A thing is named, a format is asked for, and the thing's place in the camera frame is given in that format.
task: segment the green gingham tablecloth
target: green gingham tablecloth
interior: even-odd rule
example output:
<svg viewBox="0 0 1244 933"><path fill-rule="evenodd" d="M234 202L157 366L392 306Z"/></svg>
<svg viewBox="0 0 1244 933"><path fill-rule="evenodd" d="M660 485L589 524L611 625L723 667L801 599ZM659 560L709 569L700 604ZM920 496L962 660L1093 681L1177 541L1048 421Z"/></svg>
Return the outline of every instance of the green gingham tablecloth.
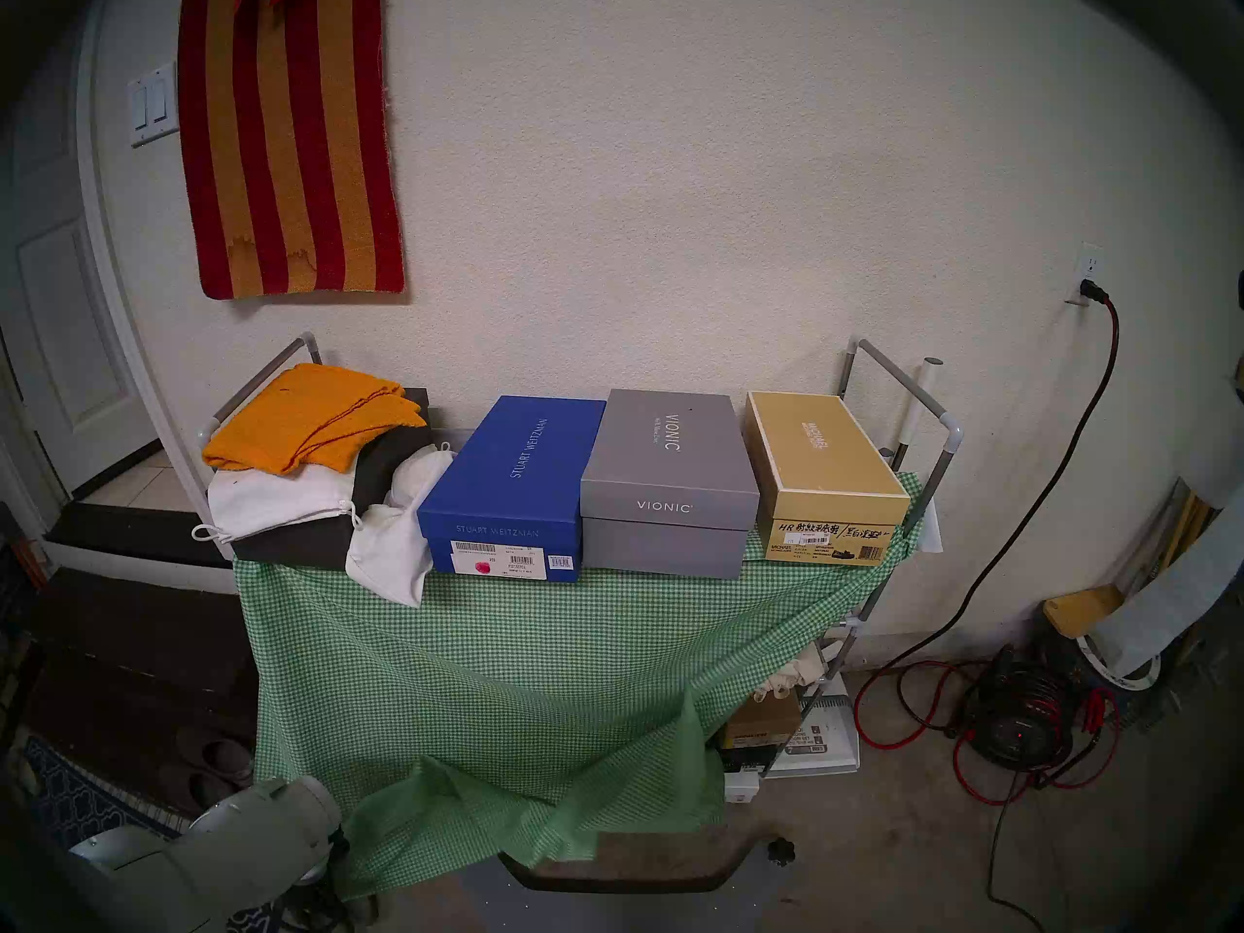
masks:
<svg viewBox="0 0 1244 933"><path fill-rule="evenodd" d="M336 797L347 898L498 851L534 866L591 858L598 832L697 829L723 806L708 738L918 532L858 569L765 561L753 531L735 581L432 573L418 608L343 571L235 561L260 673L256 776L310 774Z"/></svg>

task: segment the step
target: step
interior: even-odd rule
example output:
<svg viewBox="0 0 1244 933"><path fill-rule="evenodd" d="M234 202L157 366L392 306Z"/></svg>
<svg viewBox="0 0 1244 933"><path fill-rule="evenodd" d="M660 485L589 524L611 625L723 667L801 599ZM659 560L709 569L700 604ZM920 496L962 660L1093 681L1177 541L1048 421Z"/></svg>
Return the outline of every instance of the step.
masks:
<svg viewBox="0 0 1244 933"><path fill-rule="evenodd" d="M225 694L254 668L235 595L60 569L39 593L27 628L50 652L71 651L189 690Z"/></svg>
<svg viewBox="0 0 1244 933"><path fill-rule="evenodd" d="M200 521L193 511L157 511L71 501L47 540L109 555L228 569L231 564L210 541L195 541L190 530Z"/></svg>

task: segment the white door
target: white door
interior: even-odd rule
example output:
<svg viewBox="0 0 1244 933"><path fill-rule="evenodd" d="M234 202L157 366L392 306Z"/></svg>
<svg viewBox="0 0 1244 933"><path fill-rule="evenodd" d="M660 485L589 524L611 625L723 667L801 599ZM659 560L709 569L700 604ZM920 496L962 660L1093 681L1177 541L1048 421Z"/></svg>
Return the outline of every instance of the white door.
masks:
<svg viewBox="0 0 1244 933"><path fill-rule="evenodd" d="M129 377L82 215L76 32L14 107L0 148L0 331L26 422L72 494L156 440Z"/></svg>

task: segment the white box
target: white box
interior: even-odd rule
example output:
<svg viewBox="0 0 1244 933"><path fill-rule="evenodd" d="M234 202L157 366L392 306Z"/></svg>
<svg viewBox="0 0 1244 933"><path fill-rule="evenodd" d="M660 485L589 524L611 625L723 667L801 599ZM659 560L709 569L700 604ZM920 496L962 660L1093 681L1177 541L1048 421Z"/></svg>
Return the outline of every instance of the white box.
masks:
<svg viewBox="0 0 1244 933"><path fill-rule="evenodd" d="M760 791L759 773L726 773L725 774L725 801L750 802Z"/></svg>
<svg viewBox="0 0 1244 933"><path fill-rule="evenodd" d="M817 698L765 779L860 771L860 733L842 677L822 682Z"/></svg>

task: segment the blue patterned rug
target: blue patterned rug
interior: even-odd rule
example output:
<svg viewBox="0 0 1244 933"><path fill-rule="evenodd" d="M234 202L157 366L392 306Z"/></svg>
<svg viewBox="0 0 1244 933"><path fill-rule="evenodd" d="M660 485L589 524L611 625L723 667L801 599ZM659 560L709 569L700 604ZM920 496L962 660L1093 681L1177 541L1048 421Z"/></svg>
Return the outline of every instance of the blue patterned rug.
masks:
<svg viewBox="0 0 1244 933"><path fill-rule="evenodd" d="M24 751L44 786L39 796L30 800L31 815L61 848L68 850L117 826L142 826L165 840L177 838L175 830L131 809L85 779L42 739L31 735ZM229 933L277 933L280 927L280 917L269 903L235 913L225 929Z"/></svg>

